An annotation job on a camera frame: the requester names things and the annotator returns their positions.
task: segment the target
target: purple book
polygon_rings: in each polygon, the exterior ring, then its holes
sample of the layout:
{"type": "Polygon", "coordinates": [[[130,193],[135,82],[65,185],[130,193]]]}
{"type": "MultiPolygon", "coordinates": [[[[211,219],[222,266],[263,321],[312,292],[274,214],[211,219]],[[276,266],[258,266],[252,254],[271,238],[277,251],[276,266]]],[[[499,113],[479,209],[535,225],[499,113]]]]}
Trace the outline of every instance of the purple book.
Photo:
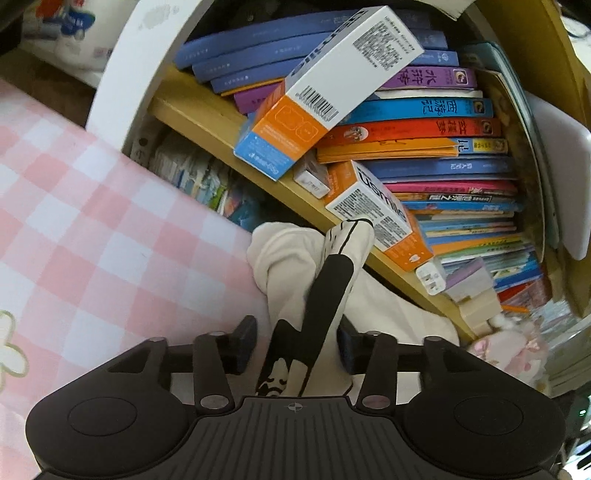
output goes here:
{"type": "Polygon", "coordinates": [[[272,83],[270,85],[263,85],[262,87],[251,88],[249,90],[235,93],[234,101],[236,102],[238,111],[243,115],[255,112],[265,98],[277,88],[277,85],[279,85],[279,83],[272,83]]]}
{"type": "Polygon", "coordinates": [[[457,67],[407,67],[384,83],[379,90],[406,88],[476,88],[471,69],[457,67]]]}

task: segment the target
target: metal screw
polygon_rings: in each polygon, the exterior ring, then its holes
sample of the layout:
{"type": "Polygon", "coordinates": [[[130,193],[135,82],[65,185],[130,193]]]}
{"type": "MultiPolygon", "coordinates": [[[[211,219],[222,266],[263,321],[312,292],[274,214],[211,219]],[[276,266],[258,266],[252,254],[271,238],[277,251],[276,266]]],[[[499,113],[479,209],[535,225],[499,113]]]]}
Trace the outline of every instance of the metal screw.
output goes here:
{"type": "Polygon", "coordinates": [[[390,406],[390,399],[388,397],[384,397],[383,395],[368,395],[361,401],[361,403],[366,408],[371,408],[372,410],[382,410],[383,408],[390,406]]]}
{"type": "Polygon", "coordinates": [[[229,403],[230,401],[223,395],[208,395],[207,397],[203,397],[200,402],[201,406],[208,410],[219,410],[229,403]]]}

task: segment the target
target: pink gingham blanket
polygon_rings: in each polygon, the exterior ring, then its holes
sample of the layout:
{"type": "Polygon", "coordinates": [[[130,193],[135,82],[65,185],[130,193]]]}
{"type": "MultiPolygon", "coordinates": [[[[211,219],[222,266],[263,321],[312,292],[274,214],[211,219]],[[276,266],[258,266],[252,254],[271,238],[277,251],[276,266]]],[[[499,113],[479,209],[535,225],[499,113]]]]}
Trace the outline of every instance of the pink gingham blanket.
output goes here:
{"type": "Polygon", "coordinates": [[[29,480],[33,405],[152,336],[269,332],[251,236],[0,80],[0,478],[29,480]]]}

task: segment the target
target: orange box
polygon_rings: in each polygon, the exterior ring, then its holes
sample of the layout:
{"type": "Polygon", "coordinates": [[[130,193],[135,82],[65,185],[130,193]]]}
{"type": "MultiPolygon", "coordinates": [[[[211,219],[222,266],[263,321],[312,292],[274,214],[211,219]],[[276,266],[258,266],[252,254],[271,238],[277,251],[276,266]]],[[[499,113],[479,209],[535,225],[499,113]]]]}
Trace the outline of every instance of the orange box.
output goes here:
{"type": "Polygon", "coordinates": [[[341,220],[368,218],[374,224],[375,246],[404,271],[433,257],[414,215],[363,165],[354,161],[328,166],[330,193],[326,209],[341,220]]]}
{"type": "Polygon", "coordinates": [[[359,10],[280,83],[234,154],[273,180],[423,49],[389,7],[359,10]]]}

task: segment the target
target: round pad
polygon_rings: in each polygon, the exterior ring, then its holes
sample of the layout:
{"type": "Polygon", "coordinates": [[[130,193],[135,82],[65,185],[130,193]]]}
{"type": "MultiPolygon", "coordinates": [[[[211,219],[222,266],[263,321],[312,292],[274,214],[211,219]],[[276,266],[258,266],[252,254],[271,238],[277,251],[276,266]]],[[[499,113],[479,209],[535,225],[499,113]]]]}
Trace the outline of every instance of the round pad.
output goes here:
{"type": "Polygon", "coordinates": [[[138,410],[126,400],[112,397],[91,398],[75,406],[68,420],[72,428],[84,435],[114,435],[135,422],[138,410]]]}
{"type": "Polygon", "coordinates": [[[424,390],[404,410],[404,429],[419,453],[463,476],[525,475],[558,452],[564,419],[526,385],[508,389],[494,376],[463,373],[424,390]]]}
{"type": "Polygon", "coordinates": [[[159,387],[126,388],[125,380],[102,392],[89,391],[87,382],[70,384],[31,410],[27,440],[44,469],[119,476],[146,468],[178,445],[189,429],[182,403],[159,387]]]}

